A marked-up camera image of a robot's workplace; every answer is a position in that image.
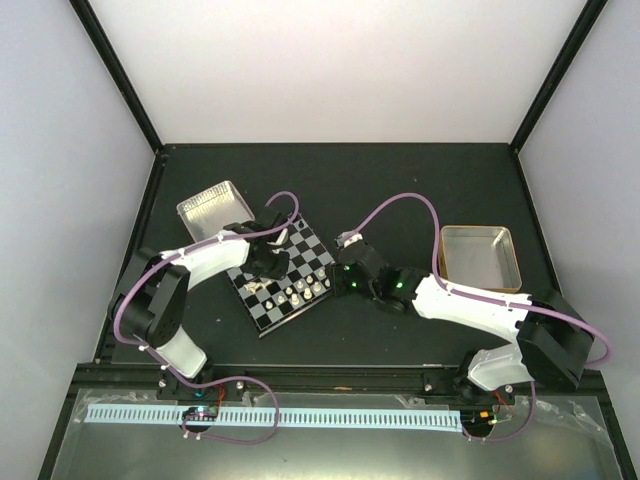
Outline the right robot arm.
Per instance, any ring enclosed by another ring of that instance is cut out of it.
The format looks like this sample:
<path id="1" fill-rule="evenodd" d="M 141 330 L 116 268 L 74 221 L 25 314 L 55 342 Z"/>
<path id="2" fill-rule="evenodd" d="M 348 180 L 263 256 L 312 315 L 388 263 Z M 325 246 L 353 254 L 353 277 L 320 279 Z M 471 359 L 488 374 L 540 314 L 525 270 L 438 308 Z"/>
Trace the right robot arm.
<path id="1" fill-rule="evenodd" d="M 357 294 L 390 313 L 455 323 L 502 339 L 500 347 L 465 355 L 454 388 L 467 403 L 524 382 L 560 392 L 579 386 L 595 335 L 556 290 L 539 298 L 490 292 L 396 268 L 359 234 L 338 239 L 337 260 L 326 272 L 337 296 Z"/>

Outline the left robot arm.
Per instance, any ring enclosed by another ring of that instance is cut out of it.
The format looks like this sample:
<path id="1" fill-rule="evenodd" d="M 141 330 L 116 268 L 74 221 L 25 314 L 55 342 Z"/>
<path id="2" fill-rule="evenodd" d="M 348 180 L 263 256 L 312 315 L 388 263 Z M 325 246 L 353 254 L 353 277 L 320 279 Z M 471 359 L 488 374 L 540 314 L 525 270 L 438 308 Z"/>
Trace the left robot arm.
<path id="1" fill-rule="evenodd" d="M 116 286 L 109 314 L 116 339 L 140 347 L 180 375 L 179 386 L 193 399 L 214 388 L 207 354 L 183 326 L 191 290 L 233 268 L 282 278 L 289 256 L 275 251 L 295 215 L 269 206 L 253 220 L 233 222 L 211 237 L 176 250 L 138 250 Z"/>

